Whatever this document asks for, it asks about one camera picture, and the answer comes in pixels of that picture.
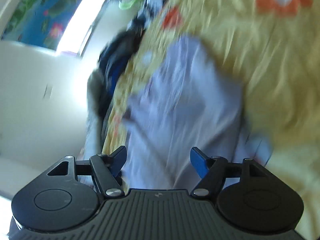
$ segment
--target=gray cloth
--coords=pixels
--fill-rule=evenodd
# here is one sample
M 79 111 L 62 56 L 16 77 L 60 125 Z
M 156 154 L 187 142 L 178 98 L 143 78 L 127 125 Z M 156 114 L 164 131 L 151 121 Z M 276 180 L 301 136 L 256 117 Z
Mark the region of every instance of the gray cloth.
M 241 114 L 240 84 L 217 71 L 199 39 L 181 37 L 145 89 L 128 99 L 123 172 L 130 188 L 191 191 L 200 181 L 192 147 L 235 163 L 261 160 L 246 145 Z

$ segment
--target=silver screw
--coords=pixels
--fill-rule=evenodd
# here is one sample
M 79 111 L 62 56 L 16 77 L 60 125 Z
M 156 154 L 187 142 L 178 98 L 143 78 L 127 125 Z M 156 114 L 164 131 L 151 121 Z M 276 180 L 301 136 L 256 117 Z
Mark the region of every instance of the silver screw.
M 118 188 L 111 188 L 106 191 L 109 197 L 119 197 L 122 194 L 122 190 Z
M 198 197 L 205 197 L 209 195 L 209 190 L 205 188 L 197 188 L 193 191 L 193 194 L 198 196 Z

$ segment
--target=pink flower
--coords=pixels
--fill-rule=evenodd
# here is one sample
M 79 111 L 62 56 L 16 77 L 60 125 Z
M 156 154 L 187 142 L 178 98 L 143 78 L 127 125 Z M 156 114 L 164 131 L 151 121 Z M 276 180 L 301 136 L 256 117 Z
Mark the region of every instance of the pink flower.
M 59 23 L 54 23 L 49 32 L 50 37 L 56 39 L 60 37 L 62 34 L 63 34 L 63 25 Z

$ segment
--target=bright window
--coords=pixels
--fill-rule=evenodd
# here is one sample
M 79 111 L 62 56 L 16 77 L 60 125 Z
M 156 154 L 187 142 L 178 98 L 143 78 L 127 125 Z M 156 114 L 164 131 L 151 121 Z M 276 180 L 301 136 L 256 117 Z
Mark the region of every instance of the bright window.
M 11 201 L 0 197 L 0 240 L 5 240 L 9 233 L 12 218 Z
M 59 42 L 57 52 L 79 53 L 83 48 L 82 44 L 88 41 L 87 33 L 97 18 L 104 1 L 82 0 Z

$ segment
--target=wall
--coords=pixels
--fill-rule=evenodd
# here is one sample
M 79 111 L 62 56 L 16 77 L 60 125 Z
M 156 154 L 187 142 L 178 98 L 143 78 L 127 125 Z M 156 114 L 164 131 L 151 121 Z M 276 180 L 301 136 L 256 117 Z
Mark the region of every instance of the wall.
M 0 0 L 0 33 L 19 0 Z M 121 11 L 110 3 L 89 42 L 84 57 L 0 41 L 0 173 L 19 180 L 0 182 L 0 191 L 15 194 L 39 172 L 65 155 L 77 155 L 86 132 L 86 82 L 101 50 L 126 28 L 138 8 Z M 52 85 L 50 99 L 44 98 Z

